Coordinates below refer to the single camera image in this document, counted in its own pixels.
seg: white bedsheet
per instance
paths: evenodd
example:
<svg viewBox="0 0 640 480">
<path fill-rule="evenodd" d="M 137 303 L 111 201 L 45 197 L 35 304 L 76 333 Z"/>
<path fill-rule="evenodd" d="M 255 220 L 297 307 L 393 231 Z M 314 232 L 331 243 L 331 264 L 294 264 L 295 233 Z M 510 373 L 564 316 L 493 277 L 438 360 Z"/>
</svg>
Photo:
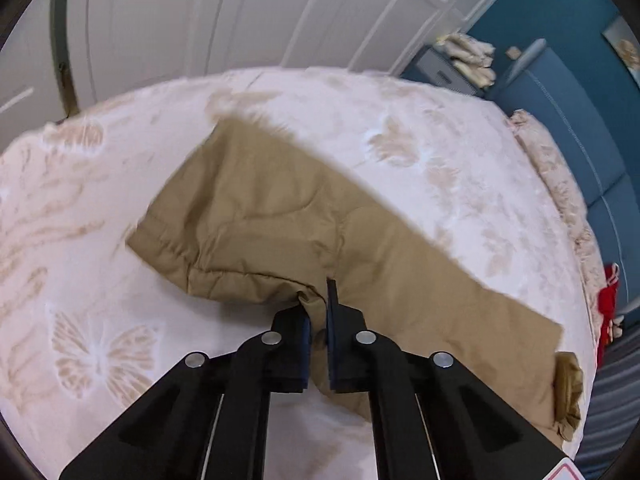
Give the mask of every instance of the white bedsheet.
<svg viewBox="0 0 640 480">
<path fill-rule="evenodd" d="M 560 349 L 584 371 L 586 413 L 595 350 L 578 267 L 502 112 L 391 78 L 243 70 L 126 94 L 23 135 L 0 158 L 0 410 L 47 478 L 185 354 L 234 351 L 270 325 L 263 308 L 188 297 L 124 246 L 228 112 L 286 126 L 481 282 L 560 323 Z M 581 437 L 582 426 L 569 455 Z M 313 387 L 273 397 L 265 478 L 375 469 L 357 416 Z"/>
</svg>

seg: wardrobe door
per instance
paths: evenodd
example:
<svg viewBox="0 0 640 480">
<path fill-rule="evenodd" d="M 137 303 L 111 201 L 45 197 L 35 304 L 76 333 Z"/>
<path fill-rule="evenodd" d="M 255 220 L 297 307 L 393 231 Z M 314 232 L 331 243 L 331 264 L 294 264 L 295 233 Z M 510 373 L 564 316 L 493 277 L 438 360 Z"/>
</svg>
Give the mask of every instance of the wardrobe door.
<svg viewBox="0 0 640 480">
<path fill-rule="evenodd" d="M 223 0 L 207 71 L 281 65 L 399 72 L 453 0 Z"/>
<path fill-rule="evenodd" d="M 142 86 L 203 75 L 221 0 L 68 0 L 82 108 Z"/>
</svg>

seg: bed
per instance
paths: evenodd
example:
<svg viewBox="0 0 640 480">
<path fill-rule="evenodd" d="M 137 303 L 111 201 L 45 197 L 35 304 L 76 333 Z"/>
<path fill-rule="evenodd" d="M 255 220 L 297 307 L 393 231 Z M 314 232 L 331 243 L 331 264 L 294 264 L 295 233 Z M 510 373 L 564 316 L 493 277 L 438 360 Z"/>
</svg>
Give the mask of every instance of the bed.
<svg viewBox="0 0 640 480">
<path fill-rule="evenodd" d="M 604 262 L 620 265 L 617 310 L 640 296 L 640 213 L 620 152 L 588 95 L 545 40 L 536 40 L 489 96 L 548 128 L 580 186 Z"/>
<path fill-rule="evenodd" d="M 185 354 L 235 351 L 268 329 L 272 310 L 186 296 L 124 245 L 229 113 L 286 126 L 485 286 L 561 324 L 586 412 L 595 346 L 580 270 L 496 103 L 342 70 L 240 70 L 124 94 L 24 134 L 0 159 L 0 412 L 46 478 Z M 371 142 L 381 132 L 393 146 Z M 123 353 L 136 358 L 118 361 Z M 136 380 L 110 372 L 118 366 Z M 265 478 L 376 477 L 362 419 L 314 387 L 271 406 Z M 581 437 L 582 424 L 568 455 Z"/>
</svg>

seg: red garment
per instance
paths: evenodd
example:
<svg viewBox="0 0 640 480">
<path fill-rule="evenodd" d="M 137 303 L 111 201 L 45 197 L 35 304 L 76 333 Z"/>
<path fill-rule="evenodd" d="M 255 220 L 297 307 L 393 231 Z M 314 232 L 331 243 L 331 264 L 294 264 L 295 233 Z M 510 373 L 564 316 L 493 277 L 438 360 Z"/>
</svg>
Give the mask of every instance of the red garment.
<svg viewBox="0 0 640 480">
<path fill-rule="evenodd" d="M 604 267 L 604 273 L 607 277 L 607 286 L 598 295 L 598 310 L 604 316 L 598 343 L 598 368 L 602 365 L 605 347 L 611 343 L 609 325 L 616 316 L 616 295 L 618 294 L 620 268 L 618 264 L 609 264 Z"/>
</svg>

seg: blue wall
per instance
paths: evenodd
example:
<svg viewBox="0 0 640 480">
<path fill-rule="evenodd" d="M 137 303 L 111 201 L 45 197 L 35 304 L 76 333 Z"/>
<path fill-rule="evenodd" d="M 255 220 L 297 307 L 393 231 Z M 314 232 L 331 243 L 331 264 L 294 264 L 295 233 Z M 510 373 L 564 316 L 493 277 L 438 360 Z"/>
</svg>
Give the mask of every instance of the blue wall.
<svg viewBox="0 0 640 480">
<path fill-rule="evenodd" d="M 617 14 L 611 0 L 497 0 L 469 34 L 496 46 L 498 74 L 507 48 L 546 38 L 604 119 L 640 203 L 640 89 L 602 35 Z"/>
</svg>

